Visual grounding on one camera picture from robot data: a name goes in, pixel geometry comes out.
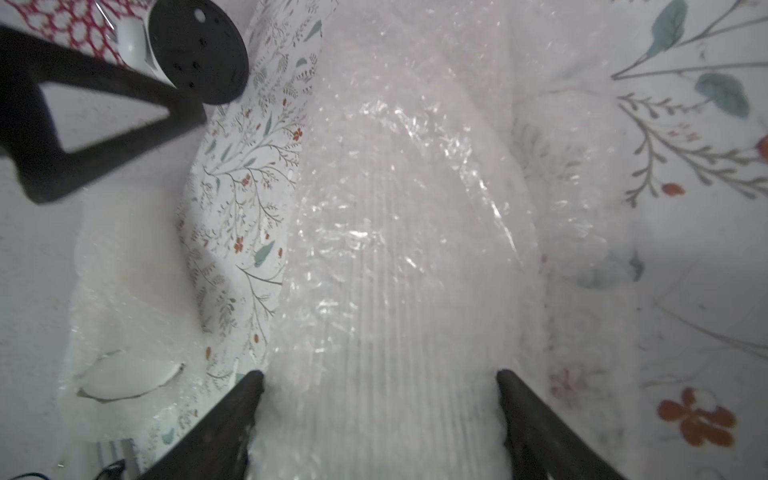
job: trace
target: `floral patterned paper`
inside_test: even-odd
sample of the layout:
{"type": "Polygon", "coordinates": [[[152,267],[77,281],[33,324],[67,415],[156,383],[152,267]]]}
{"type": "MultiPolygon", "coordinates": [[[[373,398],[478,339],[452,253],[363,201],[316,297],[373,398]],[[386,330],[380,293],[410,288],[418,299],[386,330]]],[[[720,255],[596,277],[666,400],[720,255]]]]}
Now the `floral patterned paper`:
{"type": "Polygon", "coordinates": [[[293,209],[301,114],[333,0],[261,2],[244,35],[250,78],[218,107],[185,188],[179,229],[210,345],[202,387],[134,439],[147,468],[245,373],[265,369],[293,209]]]}
{"type": "Polygon", "coordinates": [[[768,4],[615,0],[648,478],[768,472],[768,4]]]}

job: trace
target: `orange flower print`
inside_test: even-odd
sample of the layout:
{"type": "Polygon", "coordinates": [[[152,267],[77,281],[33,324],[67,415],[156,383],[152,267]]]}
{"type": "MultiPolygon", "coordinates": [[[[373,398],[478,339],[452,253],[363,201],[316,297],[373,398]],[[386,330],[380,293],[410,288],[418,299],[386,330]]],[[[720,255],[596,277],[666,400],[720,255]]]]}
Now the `orange flower print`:
{"type": "Polygon", "coordinates": [[[663,191],[670,197],[675,197],[677,195],[685,195],[685,189],[682,188],[679,184],[664,184],[661,186],[661,191],[663,191]]]}
{"type": "Polygon", "coordinates": [[[579,390],[586,390],[589,385],[584,379],[584,373],[572,373],[569,369],[562,369],[557,375],[549,376],[550,392],[556,399],[565,402],[568,408],[576,405],[579,390]]]}
{"type": "Polygon", "coordinates": [[[727,431],[736,426],[736,416],[715,404],[714,397],[703,390],[687,387],[680,395],[682,405],[662,400],[657,407],[659,418],[665,422],[680,421],[680,434],[689,445],[701,447],[708,440],[720,447],[733,446],[733,435],[727,431]],[[709,409],[702,408],[709,403],[709,409]]]}
{"type": "Polygon", "coordinates": [[[768,161],[768,135],[757,142],[757,152],[760,154],[763,160],[768,161]]]}

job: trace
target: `botanical illustration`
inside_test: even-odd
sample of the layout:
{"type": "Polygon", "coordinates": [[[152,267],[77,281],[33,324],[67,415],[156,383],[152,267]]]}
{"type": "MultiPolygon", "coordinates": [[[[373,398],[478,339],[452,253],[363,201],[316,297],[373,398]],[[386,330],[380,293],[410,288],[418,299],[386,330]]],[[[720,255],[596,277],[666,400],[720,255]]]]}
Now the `botanical illustration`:
{"type": "MultiPolygon", "coordinates": [[[[717,41],[725,38],[729,32],[741,28],[760,28],[760,24],[768,22],[768,16],[727,27],[721,26],[723,20],[738,8],[750,5],[747,0],[735,0],[704,30],[687,36],[689,5],[686,0],[672,0],[651,26],[653,41],[648,50],[631,65],[612,74],[611,78],[616,82],[633,78],[677,76],[679,79],[691,81],[694,91],[700,96],[699,101],[689,104],[675,101],[672,97],[652,98],[636,91],[630,91],[617,98],[618,107],[641,133],[641,142],[633,153],[646,158],[645,166],[632,173],[632,177],[636,177],[639,184],[626,192],[626,200],[632,207],[637,206],[638,198],[645,192],[653,197],[659,197],[660,192],[669,197],[686,193],[683,184],[665,181],[655,175],[654,167],[668,161],[683,162],[703,185],[724,184],[751,200],[768,197],[768,169],[765,174],[742,174],[743,167],[768,161],[768,137],[756,138],[754,144],[745,145],[743,148],[722,149],[708,143],[692,126],[695,124],[695,117],[702,116],[711,118],[714,115],[726,115],[729,118],[722,121],[744,121],[749,118],[749,95],[740,80],[739,72],[744,69],[768,67],[768,60],[695,65],[636,73],[637,67],[670,50],[694,42],[701,43],[710,38],[717,41]],[[672,117],[680,120],[670,128],[672,117]]],[[[699,53],[698,60],[706,63],[705,50],[699,53]]]]}
{"type": "Polygon", "coordinates": [[[245,372],[266,368],[302,111],[312,93],[323,23],[335,5],[333,0],[262,1],[244,36],[251,53],[249,84],[241,98],[218,107],[210,119],[179,213],[209,341],[200,352],[206,377],[134,439],[144,466],[182,438],[245,372]]]}

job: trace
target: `black cable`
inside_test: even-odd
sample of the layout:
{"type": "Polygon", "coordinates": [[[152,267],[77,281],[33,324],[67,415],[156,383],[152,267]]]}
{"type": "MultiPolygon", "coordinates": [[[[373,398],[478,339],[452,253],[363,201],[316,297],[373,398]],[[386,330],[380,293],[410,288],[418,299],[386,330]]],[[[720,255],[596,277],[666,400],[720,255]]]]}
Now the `black cable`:
{"type": "Polygon", "coordinates": [[[46,477],[42,473],[37,473],[37,472],[22,473],[21,475],[16,475],[14,478],[9,478],[8,480],[19,480],[20,478],[28,478],[28,477],[42,478],[43,480],[51,480],[50,478],[46,477]]]}
{"type": "Polygon", "coordinates": [[[117,460],[116,462],[104,467],[104,470],[99,472],[94,480],[120,480],[123,478],[124,471],[125,460],[117,460]]]}
{"type": "MultiPolygon", "coordinates": [[[[94,480],[120,480],[123,477],[123,472],[125,472],[125,460],[117,460],[116,462],[104,467],[104,470],[99,472],[94,480]]],[[[37,472],[22,473],[21,475],[16,475],[15,477],[9,478],[8,480],[19,480],[20,478],[29,477],[42,478],[42,480],[51,480],[42,473],[37,472]]]]}

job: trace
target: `green leaf print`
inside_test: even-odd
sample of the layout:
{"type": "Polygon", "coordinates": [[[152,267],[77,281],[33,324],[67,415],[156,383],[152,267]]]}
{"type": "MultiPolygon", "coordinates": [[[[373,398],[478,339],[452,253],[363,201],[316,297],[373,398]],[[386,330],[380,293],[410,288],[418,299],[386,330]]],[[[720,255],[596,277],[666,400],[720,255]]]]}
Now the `green leaf print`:
{"type": "Polygon", "coordinates": [[[747,118],[750,103],[738,78],[717,72],[705,73],[696,82],[695,90],[709,98],[717,107],[733,116],[747,118]]]}
{"type": "Polygon", "coordinates": [[[230,153],[230,148],[232,148],[232,144],[229,144],[227,148],[224,149],[224,153],[221,154],[221,161],[225,161],[227,159],[227,154],[230,153]]]}
{"type": "Polygon", "coordinates": [[[214,151],[214,148],[216,148],[215,138],[214,138],[214,141],[210,142],[210,145],[208,145],[208,148],[205,149],[205,154],[208,155],[210,152],[214,151]]]}
{"type": "Polygon", "coordinates": [[[264,263],[264,260],[266,260],[267,256],[272,251],[272,245],[275,244],[275,240],[272,240],[267,245],[264,245],[261,247],[256,254],[253,255],[253,265],[254,266],[261,266],[262,263],[264,263]]]}
{"type": "Polygon", "coordinates": [[[651,44],[645,54],[647,58],[669,50],[680,41],[683,37],[687,13],[688,4],[685,0],[672,0],[669,5],[664,7],[650,28],[650,33],[654,36],[654,43],[651,44]]]}
{"type": "Polygon", "coordinates": [[[270,119],[266,121],[266,127],[264,127],[264,138],[266,138],[266,136],[270,134],[271,128],[272,128],[272,114],[270,114],[270,119]]]}
{"type": "Polygon", "coordinates": [[[165,445],[170,445],[170,443],[174,440],[174,433],[175,429],[171,429],[168,433],[160,435],[160,438],[163,440],[165,445]]]}
{"type": "Polygon", "coordinates": [[[312,27],[312,30],[310,30],[310,33],[307,34],[306,38],[304,38],[304,41],[307,41],[310,38],[312,38],[312,35],[320,31],[321,28],[323,28],[323,22],[318,20],[317,22],[315,22],[315,25],[312,27]]]}

